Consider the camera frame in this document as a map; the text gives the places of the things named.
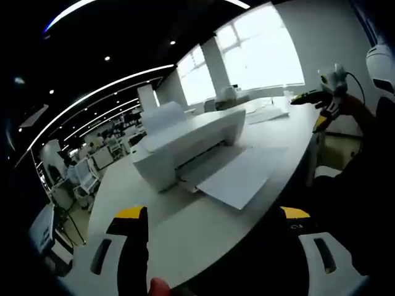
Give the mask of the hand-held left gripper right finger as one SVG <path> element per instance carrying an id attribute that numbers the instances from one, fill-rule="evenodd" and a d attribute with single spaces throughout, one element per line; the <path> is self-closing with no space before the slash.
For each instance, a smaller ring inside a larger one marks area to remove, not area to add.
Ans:
<path id="1" fill-rule="evenodd" d="M 306 258 L 309 295 L 360 295 L 369 277 L 352 264 L 351 253 L 328 232 L 318 232 L 310 215 L 300 209 L 281 207 L 289 229 Z"/>

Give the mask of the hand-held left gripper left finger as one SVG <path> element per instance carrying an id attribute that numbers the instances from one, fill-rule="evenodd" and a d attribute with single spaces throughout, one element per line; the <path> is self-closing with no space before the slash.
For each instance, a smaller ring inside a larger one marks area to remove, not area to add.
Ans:
<path id="1" fill-rule="evenodd" d="M 59 280 L 69 295 L 147 295 L 148 258 L 148 211 L 132 207 L 79 246 Z"/>

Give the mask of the person's right hand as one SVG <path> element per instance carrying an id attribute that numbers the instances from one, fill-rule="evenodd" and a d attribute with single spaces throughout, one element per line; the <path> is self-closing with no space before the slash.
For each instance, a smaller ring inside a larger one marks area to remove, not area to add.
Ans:
<path id="1" fill-rule="evenodd" d="M 360 127 L 370 125 L 375 121 L 375 116 L 364 103 L 350 94 L 345 94 L 341 98 L 339 111 L 341 115 L 351 116 Z"/>

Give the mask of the person's left hand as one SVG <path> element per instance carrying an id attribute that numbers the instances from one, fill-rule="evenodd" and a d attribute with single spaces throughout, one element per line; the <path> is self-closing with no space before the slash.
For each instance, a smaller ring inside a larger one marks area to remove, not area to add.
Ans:
<path id="1" fill-rule="evenodd" d="M 171 288 L 163 279 L 154 277 L 150 281 L 148 296 L 171 296 Z"/>

